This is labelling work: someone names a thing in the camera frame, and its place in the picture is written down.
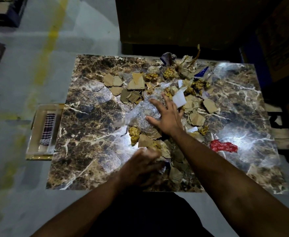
concrete floor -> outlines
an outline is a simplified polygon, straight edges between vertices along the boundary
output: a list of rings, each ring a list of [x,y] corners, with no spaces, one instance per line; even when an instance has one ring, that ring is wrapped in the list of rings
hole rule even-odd
[[[76,54],[121,55],[115,0],[29,0],[0,42],[0,236],[22,237],[86,193],[45,190],[50,162],[25,161],[25,151],[37,104],[65,102]],[[214,236],[236,236],[206,193],[178,195]],[[276,197],[289,207],[289,193]]]

red plastic wrapper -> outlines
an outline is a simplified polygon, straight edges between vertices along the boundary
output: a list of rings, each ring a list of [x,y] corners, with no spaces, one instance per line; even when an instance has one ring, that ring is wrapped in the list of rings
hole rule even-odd
[[[230,153],[238,151],[238,147],[233,143],[230,142],[221,143],[219,140],[213,140],[210,143],[210,148],[215,152],[218,152],[220,150],[228,151]]]

brown marble surface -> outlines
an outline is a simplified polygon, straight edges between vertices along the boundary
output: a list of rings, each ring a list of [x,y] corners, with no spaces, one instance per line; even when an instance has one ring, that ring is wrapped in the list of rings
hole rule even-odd
[[[55,154],[48,176],[47,188],[60,190],[93,189],[107,180],[137,149],[130,144],[124,117],[133,109],[115,97],[103,85],[103,75],[124,76],[133,71],[147,71],[160,66],[159,59],[78,55],[61,120]],[[243,170],[262,187],[282,193],[286,184],[278,164],[280,159],[254,66],[251,64],[197,61],[194,68],[209,66],[214,81],[210,95],[218,111],[207,114],[209,132],[204,144],[213,139],[232,142],[238,153],[219,152],[223,158]],[[175,184],[167,171],[148,191],[204,191],[194,173],[184,173]]]

white paper piece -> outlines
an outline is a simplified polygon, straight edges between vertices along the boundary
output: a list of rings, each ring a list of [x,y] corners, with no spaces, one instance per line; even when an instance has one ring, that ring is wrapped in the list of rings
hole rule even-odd
[[[173,102],[176,104],[177,108],[180,108],[181,106],[186,104],[186,99],[184,96],[183,91],[178,91],[172,98]]]
[[[183,86],[183,80],[178,80],[177,84],[179,85],[179,88],[181,88]]]
[[[193,132],[195,132],[195,131],[198,131],[198,127],[197,127],[197,126],[194,126],[193,128],[187,130],[186,132],[187,132],[187,133],[193,133]]]

